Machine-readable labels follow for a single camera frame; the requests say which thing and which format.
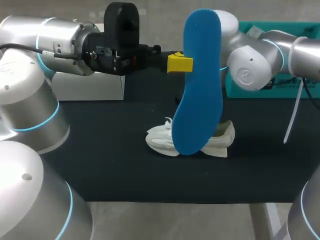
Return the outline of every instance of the blue insole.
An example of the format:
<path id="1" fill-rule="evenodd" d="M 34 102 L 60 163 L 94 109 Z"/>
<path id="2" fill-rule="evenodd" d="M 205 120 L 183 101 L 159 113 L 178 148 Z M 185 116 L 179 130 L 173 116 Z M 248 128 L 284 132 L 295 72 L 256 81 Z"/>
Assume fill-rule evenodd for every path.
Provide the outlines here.
<path id="1" fill-rule="evenodd" d="M 221 23 L 211 9 L 199 9 L 186 20 L 183 51 L 193 58 L 172 123 L 176 150 L 191 155 L 201 150 L 219 124 L 223 97 L 220 83 Z"/>

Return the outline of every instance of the white sneaker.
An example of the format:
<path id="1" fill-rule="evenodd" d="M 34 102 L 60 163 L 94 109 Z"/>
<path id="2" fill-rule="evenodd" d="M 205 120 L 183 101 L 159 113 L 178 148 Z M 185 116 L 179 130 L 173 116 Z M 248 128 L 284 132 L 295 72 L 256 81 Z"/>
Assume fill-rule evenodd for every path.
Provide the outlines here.
<path id="1" fill-rule="evenodd" d="M 164 125 L 155 126 L 147 131 L 148 135 L 145 137 L 145 141 L 156 152 L 176 157 L 179 153 L 172 140 L 172 119 L 169 117 L 166 119 L 168 121 Z M 226 158 L 228 156 L 227 148 L 234 142 L 235 135 L 232 121 L 219 123 L 213 137 L 209 139 L 201 151 L 210 156 Z"/>

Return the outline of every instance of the cable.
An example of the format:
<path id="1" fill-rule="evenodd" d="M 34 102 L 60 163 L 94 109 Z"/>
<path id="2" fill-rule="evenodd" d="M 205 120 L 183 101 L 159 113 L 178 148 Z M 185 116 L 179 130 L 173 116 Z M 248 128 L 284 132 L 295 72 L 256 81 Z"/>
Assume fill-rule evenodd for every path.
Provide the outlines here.
<path id="1" fill-rule="evenodd" d="M 45 50 L 37 49 L 35 47 L 25 46 L 25 45 L 16 44 L 16 43 L 7 43 L 7 44 L 0 45 L 0 50 L 2 50 L 2 49 L 23 49 L 23 50 L 28 50 L 28 51 L 35 52 L 38 54 L 42 54 L 43 52 L 47 52 Z M 59 54 L 59 53 L 52 53 L 52 54 L 53 54 L 53 57 L 55 57 L 57 59 L 72 59 L 72 60 L 80 60 L 81 59 L 81 56 L 76 55 L 76 54 Z"/>
<path id="2" fill-rule="evenodd" d="M 308 95 L 308 97 L 309 97 L 310 101 L 312 102 L 313 106 L 315 108 L 317 108 L 318 110 L 320 110 L 320 106 L 316 103 L 316 101 L 314 100 L 314 98 L 312 97 L 312 95 L 311 95 L 311 93 L 309 91 L 309 88 L 308 88 L 307 83 L 306 83 L 306 79 L 302 78 L 302 81 L 303 81 L 305 92 Z"/>

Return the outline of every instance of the label sticker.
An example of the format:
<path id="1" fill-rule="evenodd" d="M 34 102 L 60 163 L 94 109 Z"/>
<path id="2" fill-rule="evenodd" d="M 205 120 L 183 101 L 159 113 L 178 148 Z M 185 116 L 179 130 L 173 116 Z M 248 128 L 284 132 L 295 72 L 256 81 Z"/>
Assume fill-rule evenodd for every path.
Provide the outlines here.
<path id="1" fill-rule="evenodd" d="M 260 28 L 256 26 L 252 26 L 250 30 L 246 33 L 250 37 L 253 37 L 255 39 L 259 38 L 261 34 L 264 34 L 265 32 L 262 31 Z"/>

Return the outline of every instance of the black mat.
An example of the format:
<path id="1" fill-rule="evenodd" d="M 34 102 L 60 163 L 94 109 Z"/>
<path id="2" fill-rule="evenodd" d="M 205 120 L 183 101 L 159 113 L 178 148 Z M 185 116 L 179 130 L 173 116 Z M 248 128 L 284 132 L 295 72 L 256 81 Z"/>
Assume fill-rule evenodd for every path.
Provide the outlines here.
<path id="1" fill-rule="evenodd" d="M 320 112 L 302 100 L 224 101 L 236 138 L 229 158 L 166 157 L 146 131 L 173 117 L 182 74 L 145 70 L 126 79 L 125 101 L 63 102 L 68 140 L 44 158 L 87 201 L 292 202 L 320 163 Z"/>

